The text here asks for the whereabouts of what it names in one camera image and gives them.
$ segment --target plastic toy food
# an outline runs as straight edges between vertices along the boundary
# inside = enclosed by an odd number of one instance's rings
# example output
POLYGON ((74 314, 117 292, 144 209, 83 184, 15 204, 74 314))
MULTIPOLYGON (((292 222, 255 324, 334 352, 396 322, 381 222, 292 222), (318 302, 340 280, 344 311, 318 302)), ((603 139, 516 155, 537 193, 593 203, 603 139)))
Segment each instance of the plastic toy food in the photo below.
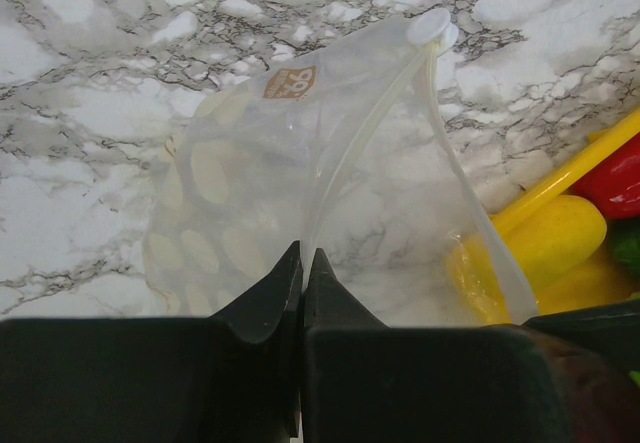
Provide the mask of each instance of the plastic toy food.
POLYGON ((502 237, 536 292, 589 258, 606 234, 607 223, 593 204, 561 195, 502 237))
POLYGON ((613 259, 607 246, 601 245, 584 263, 536 292, 541 314, 617 303, 633 293, 633 278, 613 259))
POLYGON ((600 355, 568 341, 526 332, 546 356, 576 443, 640 441, 640 388, 600 355))
MULTIPOLYGON (((640 186, 640 173, 637 175, 640 186)), ((611 224, 613 257, 635 278, 640 278, 640 216, 611 224)))
POLYGON ((631 138, 573 185, 607 218, 640 215, 640 134, 631 138))
MULTIPOLYGON (((584 192, 580 194, 588 196, 588 199, 597 207, 601 204, 601 200, 606 199, 605 196, 615 193, 612 189, 613 185, 607 186, 608 181, 604 185, 608 193, 605 195, 604 191, 598 192, 596 185, 599 183, 595 182, 595 176, 600 175, 602 172, 600 166, 602 166, 608 170, 607 179, 611 179, 611 183, 615 180, 621 187, 625 187, 626 184, 626 190, 618 193, 625 197, 625 204, 615 208, 615 211, 613 209, 615 205, 612 203, 617 201, 604 204, 603 207, 607 211, 604 216, 611 216, 612 212, 621 214, 623 209, 625 214, 630 215, 634 191, 638 192, 635 193, 638 195, 636 207, 640 207, 639 133, 640 108, 613 128, 590 134, 590 145, 492 218, 498 233, 503 237, 506 246, 512 251, 528 277, 542 314, 614 303, 627 299, 633 293, 634 285, 631 275, 612 258, 608 245, 601 245, 598 251, 595 251, 597 246, 593 247, 598 241, 596 238, 598 232, 604 229, 603 215, 599 212, 595 214, 590 212, 589 214, 594 216, 588 216, 586 206, 584 213, 571 214, 569 211, 561 211, 562 205, 556 200, 562 202, 565 198, 570 198, 565 193, 580 180, 575 187, 584 188, 584 192), (630 161, 622 164, 622 160, 617 156, 619 154, 624 154, 625 157, 630 158, 630 161), (623 174, 619 171, 620 168, 614 167, 615 165, 609 162, 620 163, 621 168, 633 169, 634 173, 632 176, 626 172, 623 174), (633 177, 635 177, 636 186, 628 183, 633 180, 633 177), (586 184, 591 179, 594 181, 593 187, 586 184), (553 210, 550 213, 557 211, 557 215, 564 215, 557 221, 557 225, 551 221, 544 222, 544 215, 549 212, 542 212, 542 208, 549 204, 552 205, 550 208, 553 210), (562 218, 573 220, 573 223, 562 221, 562 218), (571 237, 567 237, 566 241, 562 236, 558 236, 564 228, 571 233, 571 237), (583 241, 579 233, 582 230, 585 231, 585 235, 593 239, 583 241), (552 250, 558 243, 576 245, 575 253, 568 253, 573 256, 573 260, 568 261, 566 265, 562 263, 559 255, 554 254, 555 250, 552 250), (550 260, 541 266, 538 267, 537 264, 532 263, 541 261, 541 258, 547 258, 545 255, 549 255, 550 260)), ((479 235, 472 234, 463 240, 462 248, 455 248, 448 255, 447 269, 461 294, 486 323, 506 322, 509 321, 509 316, 505 305, 501 302, 498 279, 491 271, 487 259, 489 254, 484 250, 479 235)))
POLYGON ((629 376, 633 381, 636 382, 638 386, 640 386, 640 371, 632 371, 631 373, 629 373, 629 376))

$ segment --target yellow plastic toy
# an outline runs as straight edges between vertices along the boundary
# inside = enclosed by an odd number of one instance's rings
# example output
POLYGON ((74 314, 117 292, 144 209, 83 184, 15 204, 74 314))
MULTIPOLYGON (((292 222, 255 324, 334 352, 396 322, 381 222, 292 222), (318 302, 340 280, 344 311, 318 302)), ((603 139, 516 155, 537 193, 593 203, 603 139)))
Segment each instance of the yellow plastic toy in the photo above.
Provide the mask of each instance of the yellow plastic toy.
MULTIPOLYGON (((631 278, 618 268, 608 254, 605 245, 598 248, 597 238, 602 236, 599 233, 602 231, 601 223, 594 223, 595 227, 588 228, 586 232, 588 235, 592 235, 590 241, 596 243, 576 238, 579 240, 576 241, 576 244, 582 245, 583 248, 591 245, 586 250, 588 252, 568 253, 575 257, 572 260, 573 263, 569 264, 567 268, 560 268, 564 271, 560 277, 557 273, 548 273, 553 274, 553 278, 550 278, 553 281, 548 283, 541 283, 544 278, 537 278, 534 275, 535 271, 527 270, 527 265, 529 268, 535 268, 535 264, 532 264, 531 261, 523 261, 525 250, 521 250, 521 247, 526 245, 526 238, 523 238, 523 235, 527 232, 535 233, 535 230, 527 228, 527 222, 531 220, 533 223, 530 224, 535 224, 538 210, 545 212, 552 210, 557 213, 559 211, 557 207, 562 207, 554 201, 558 196, 567 192, 571 185, 639 132, 640 108, 610 130, 589 135, 591 141, 589 146, 539 181, 498 215, 492 217, 498 233, 503 237, 525 270, 525 274, 529 277, 542 314, 613 303, 624 300, 634 291, 631 278)), ((567 201, 563 205, 566 206, 569 203, 579 202, 567 201)), ((581 211, 588 211, 584 205, 580 208, 584 208, 581 211)), ((560 238, 560 241, 552 241, 551 243, 556 247, 560 245, 561 248, 566 248, 567 241, 566 238, 560 238)), ((539 257, 540 255, 534 255, 533 259, 539 257)), ((479 235, 466 237, 462 245, 448 255, 446 264, 458 289, 486 323, 509 321, 502 293, 491 270, 489 255, 479 235)), ((551 264, 550 268, 556 270, 559 265, 551 264)))

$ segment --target orange label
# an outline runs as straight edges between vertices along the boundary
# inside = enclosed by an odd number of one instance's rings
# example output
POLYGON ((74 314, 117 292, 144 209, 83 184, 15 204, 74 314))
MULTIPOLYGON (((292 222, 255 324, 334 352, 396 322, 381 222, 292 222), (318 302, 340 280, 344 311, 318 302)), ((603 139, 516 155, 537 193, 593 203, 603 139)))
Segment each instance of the orange label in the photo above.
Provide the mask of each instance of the orange label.
POLYGON ((316 67, 283 68, 267 83, 263 98, 302 98, 316 81, 316 67))

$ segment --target dark red object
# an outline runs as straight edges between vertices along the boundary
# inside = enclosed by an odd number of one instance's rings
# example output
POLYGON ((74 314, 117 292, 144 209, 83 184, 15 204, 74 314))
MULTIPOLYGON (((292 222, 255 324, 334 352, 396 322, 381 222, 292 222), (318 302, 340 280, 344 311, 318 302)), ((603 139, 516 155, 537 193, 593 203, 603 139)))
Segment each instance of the dark red object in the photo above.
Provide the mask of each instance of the dark red object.
POLYGON ((576 443, 640 442, 640 388, 600 355, 527 327, 546 356, 576 443))
POLYGON ((573 185, 606 218, 640 215, 640 133, 573 185))

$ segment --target toy vegetable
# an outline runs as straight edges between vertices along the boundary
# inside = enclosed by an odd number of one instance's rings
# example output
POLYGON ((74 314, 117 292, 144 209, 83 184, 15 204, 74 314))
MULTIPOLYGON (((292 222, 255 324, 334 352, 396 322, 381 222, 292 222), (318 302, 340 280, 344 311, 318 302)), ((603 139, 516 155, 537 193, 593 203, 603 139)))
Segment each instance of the toy vegetable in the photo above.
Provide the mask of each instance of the toy vegetable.
MULTIPOLYGON (((598 249, 607 224, 593 203, 578 196, 559 195, 515 228, 498 231, 537 296, 598 249)), ((474 295, 474 307, 486 322, 508 321, 491 258, 481 238, 467 238, 464 246, 452 252, 447 264, 463 294, 474 295), (482 292, 476 291, 478 282, 482 292)))
POLYGON ((640 133, 573 185, 607 218, 640 215, 640 133))
POLYGON ((631 373, 629 373, 629 376, 633 381, 636 382, 638 386, 640 386, 640 371, 632 371, 631 373))
POLYGON ((640 217, 611 225, 610 245, 613 257, 634 277, 640 278, 640 217))
POLYGON ((547 315, 624 301, 634 291, 633 278, 613 259, 608 245, 536 292, 540 313, 547 315))

